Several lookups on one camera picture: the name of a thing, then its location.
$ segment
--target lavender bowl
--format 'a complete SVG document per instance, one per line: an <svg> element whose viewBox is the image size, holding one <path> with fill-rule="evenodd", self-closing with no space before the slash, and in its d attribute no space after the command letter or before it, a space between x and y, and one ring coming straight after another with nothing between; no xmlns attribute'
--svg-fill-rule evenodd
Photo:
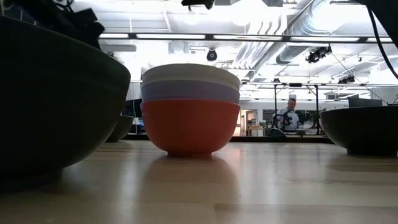
<svg viewBox="0 0 398 224"><path fill-rule="evenodd" d="M148 83L141 88L142 101L196 99L239 103L239 91L213 83L195 80L168 80Z"/></svg>

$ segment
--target metal rail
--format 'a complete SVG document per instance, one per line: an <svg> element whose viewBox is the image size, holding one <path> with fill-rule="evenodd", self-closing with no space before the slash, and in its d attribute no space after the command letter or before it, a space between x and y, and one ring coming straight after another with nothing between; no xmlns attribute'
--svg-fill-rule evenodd
<svg viewBox="0 0 398 224"><path fill-rule="evenodd" d="M102 40L201 40L235 42L283 42L312 44L376 44L374 36L335 35L253 35L253 34L178 34L178 33L104 33ZM393 44L389 37L381 37L383 44Z"/></svg>

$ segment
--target monitor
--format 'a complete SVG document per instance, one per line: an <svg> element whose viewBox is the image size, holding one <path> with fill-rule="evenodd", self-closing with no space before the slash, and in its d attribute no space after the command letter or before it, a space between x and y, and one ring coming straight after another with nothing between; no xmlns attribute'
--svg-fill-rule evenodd
<svg viewBox="0 0 398 224"><path fill-rule="evenodd" d="M360 98L348 98L348 105L350 108L368 107L368 106L382 106L381 100L370 100Z"/></svg>

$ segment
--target orange bowl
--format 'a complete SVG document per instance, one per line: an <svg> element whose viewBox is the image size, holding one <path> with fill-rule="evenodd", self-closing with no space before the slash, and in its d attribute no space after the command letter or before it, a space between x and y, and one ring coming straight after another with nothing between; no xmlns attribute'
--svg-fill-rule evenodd
<svg viewBox="0 0 398 224"><path fill-rule="evenodd" d="M157 100L141 104L149 139L169 156L209 156L232 138L239 105L211 100Z"/></svg>

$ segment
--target stacked bowls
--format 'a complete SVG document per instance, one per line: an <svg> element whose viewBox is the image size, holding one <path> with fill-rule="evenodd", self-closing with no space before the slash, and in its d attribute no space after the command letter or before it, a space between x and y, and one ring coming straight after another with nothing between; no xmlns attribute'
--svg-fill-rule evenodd
<svg viewBox="0 0 398 224"><path fill-rule="evenodd" d="M142 76L142 117L149 139L170 156L209 156L231 139L239 79L207 65L170 64Z"/></svg>

